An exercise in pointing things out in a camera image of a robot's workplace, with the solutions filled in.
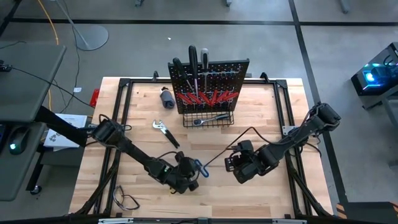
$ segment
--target wooden table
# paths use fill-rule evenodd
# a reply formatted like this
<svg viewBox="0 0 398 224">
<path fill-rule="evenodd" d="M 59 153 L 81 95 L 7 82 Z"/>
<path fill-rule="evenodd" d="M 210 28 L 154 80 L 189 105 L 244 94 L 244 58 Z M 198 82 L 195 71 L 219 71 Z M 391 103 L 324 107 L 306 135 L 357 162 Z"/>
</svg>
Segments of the wooden table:
<svg viewBox="0 0 398 224">
<path fill-rule="evenodd" d="M 119 78 L 103 79 L 94 113 L 94 123 L 98 122 L 99 114 L 112 115 L 118 83 Z M 299 78 L 287 79 L 287 83 L 295 123 L 300 124 L 308 111 L 303 83 Z M 132 89 L 127 120 L 127 124 L 132 126 L 132 131 L 127 131 L 126 136 L 150 156 L 156 157 L 175 150 L 160 130 L 152 127 L 154 119 L 161 119 L 165 123 L 180 143 L 180 150 L 185 155 L 197 158 L 202 163 L 215 157 L 250 126 L 256 127 L 271 141 L 278 141 L 281 138 L 272 85 L 244 85 L 234 112 L 235 124 L 228 128 L 206 129 L 184 128 L 182 115 L 177 113 L 176 108 L 172 110 L 163 108 L 159 98 L 162 86 L 172 89 L 171 85 L 160 83 L 134 84 Z M 123 102 L 124 97 L 122 97 L 119 118 L 122 116 Z M 250 139 L 255 149 L 264 144 L 252 131 L 241 138 L 244 139 Z M 99 144 L 92 144 L 85 149 L 70 212 L 81 208 L 97 187 L 103 156 L 104 147 Z M 172 154 L 164 159 L 175 164 L 173 156 Z M 208 168 L 210 177 L 206 179 L 201 176 L 198 180 L 199 188 L 195 191 L 188 190 L 182 195 L 172 195 L 169 186 L 156 182 L 147 175 L 142 165 L 127 154 L 122 154 L 117 185 L 122 185 L 125 194 L 135 197 L 141 207 L 133 212 L 123 212 L 113 203 L 112 213 L 123 212 L 124 217 L 159 218 L 283 218 L 286 213 L 293 215 L 284 159 L 280 161 L 279 167 L 264 177 L 257 175 L 245 184 L 239 184 L 232 173 L 225 171 L 224 158 L 228 156 L 229 153 L 226 152 L 210 165 Z M 304 147 L 302 160 L 309 189 L 323 207 L 332 213 L 319 153 L 311 147 Z M 107 194 L 108 188 L 103 194 L 101 211 L 105 207 Z M 299 190 L 298 197 L 304 211 L 302 194 Z"/>
</svg>

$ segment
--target concrete floor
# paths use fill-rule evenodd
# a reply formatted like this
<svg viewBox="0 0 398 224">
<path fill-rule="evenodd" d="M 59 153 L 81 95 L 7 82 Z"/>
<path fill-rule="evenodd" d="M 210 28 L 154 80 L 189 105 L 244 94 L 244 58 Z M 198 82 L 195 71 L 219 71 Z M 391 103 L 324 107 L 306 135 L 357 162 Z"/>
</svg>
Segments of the concrete floor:
<svg viewBox="0 0 398 224">
<path fill-rule="evenodd" d="M 288 0 L 235 0 L 230 8 L 214 0 L 148 0 L 135 8 L 133 0 L 67 0 L 74 19 L 147 19 L 147 20 L 217 20 L 217 21 L 292 21 Z M 53 18 L 64 19 L 52 1 L 44 1 Z M 301 21 L 326 22 L 397 22 L 398 4 L 394 0 L 351 0 L 352 11 L 344 15 L 338 1 L 295 1 Z M 0 17 L 7 14 L 0 10 Z M 23 1 L 15 18 L 45 18 L 35 1 Z M 56 24 L 60 44 L 68 50 L 57 73 L 58 83 L 73 89 L 77 56 L 71 26 Z M 108 76 L 148 77 L 154 70 L 168 76 L 167 62 L 174 57 L 187 61 L 187 48 L 195 44 L 207 47 L 212 60 L 250 58 L 248 72 L 258 77 L 302 78 L 307 100 L 313 105 L 303 58 L 294 26 L 254 25 L 158 25 L 107 24 L 109 40 L 102 48 L 80 54 L 77 97 L 89 101 L 101 78 Z M 397 27 L 326 27 L 302 26 L 303 37 L 322 101 L 343 118 L 331 133 L 341 175 L 350 202 L 398 201 L 398 174 L 387 163 L 398 158 L 396 130 L 383 108 L 365 111 L 349 78 L 384 47 L 398 37 Z M 54 44 L 49 24 L 16 23 L 8 25 L 1 41 L 24 40 L 29 43 Z M 52 88 L 53 98 L 60 92 Z M 60 111 L 62 101 L 53 101 Z M 73 101 L 68 113 L 92 114 L 93 110 Z M 338 202 L 327 154 L 320 145 L 323 169 L 332 204 Z M 78 169 L 47 167 L 40 178 L 44 190 L 33 197 L 21 190 L 13 202 L 0 202 L 0 220 L 49 217 L 68 212 Z M 21 208 L 35 206 L 21 212 Z"/>
</svg>

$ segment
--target pegboard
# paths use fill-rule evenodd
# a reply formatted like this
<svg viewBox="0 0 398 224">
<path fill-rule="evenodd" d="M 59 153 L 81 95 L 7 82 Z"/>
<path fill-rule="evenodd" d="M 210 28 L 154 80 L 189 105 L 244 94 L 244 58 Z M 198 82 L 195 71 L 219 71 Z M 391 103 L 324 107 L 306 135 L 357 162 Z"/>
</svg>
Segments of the pegboard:
<svg viewBox="0 0 398 224">
<path fill-rule="evenodd" d="M 209 62 L 208 75 L 207 75 L 207 87 L 205 92 L 205 76 L 202 70 L 202 64 L 198 63 L 198 91 L 203 92 L 206 97 L 211 100 L 215 90 L 218 91 L 217 97 L 219 97 L 225 91 L 238 92 L 242 89 L 244 77 L 249 67 L 249 59 L 246 60 L 235 60 L 225 62 Z M 195 89 L 195 82 L 192 75 L 192 69 L 189 63 L 182 64 L 187 74 L 187 79 L 190 82 L 193 89 Z M 214 106 L 210 106 L 205 103 L 202 98 L 201 104 L 188 105 L 179 96 L 178 93 L 187 96 L 187 93 L 192 92 L 186 80 L 178 73 L 177 68 L 174 64 L 169 63 L 169 73 L 173 85 L 174 97 L 178 108 L 178 113 L 212 113 L 222 112 L 227 110 L 234 111 L 238 97 L 233 98 L 229 101 L 217 103 Z"/>
</svg>

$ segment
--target black screwdriver handle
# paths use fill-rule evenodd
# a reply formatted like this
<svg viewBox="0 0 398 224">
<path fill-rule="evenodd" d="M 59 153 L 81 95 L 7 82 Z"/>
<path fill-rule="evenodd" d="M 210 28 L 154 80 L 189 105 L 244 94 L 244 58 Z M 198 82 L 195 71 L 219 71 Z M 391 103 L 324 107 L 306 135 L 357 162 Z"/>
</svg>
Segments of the black screwdriver handle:
<svg viewBox="0 0 398 224">
<path fill-rule="evenodd" d="M 200 51 L 200 60 L 203 67 L 203 72 L 207 72 L 209 69 L 209 50 L 202 49 Z"/>
<path fill-rule="evenodd" d="M 194 45 L 189 46 L 189 64 L 192 67 L 193 78 L 198 78 L 198 55 Z"/>
<path fill-rule="evenodd" d="M 182 66 L 182 63 L 180 59 L 178 58 L 173 58 L 173 64 L 175 68 L 177 69 L 178 73 L 184 78 L 187 79 L 187 74 L 185 74 L 184 67 Z"/>
</svg>

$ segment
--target pliers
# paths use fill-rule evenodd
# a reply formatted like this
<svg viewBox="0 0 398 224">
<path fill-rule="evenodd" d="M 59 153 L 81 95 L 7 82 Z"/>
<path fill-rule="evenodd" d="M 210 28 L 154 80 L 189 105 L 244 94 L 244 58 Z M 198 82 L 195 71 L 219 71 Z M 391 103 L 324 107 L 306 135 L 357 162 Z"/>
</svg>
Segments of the pliers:
<svg viewBox="0 0 398 224">
<path fill-rule="evenodd" d="M 167 139 L 169 139 L 169 141 L 171 143 L 173 143 L 173 145 L 176 149 L 178 149 L 178 147 L 180 147 L 180 144 L 177 142 L 177 140 L 175 140 L 174 136 L 167 129 L 166 125 L 164 125 L 162 120 L 159 120 L 159 124 L 156 124 L 156 120 L 154 120 L 154 122 L 152 123 L 152 127 L 160 129 L 163 132 L 163 134 L 166 135 Z"/>
</svg>

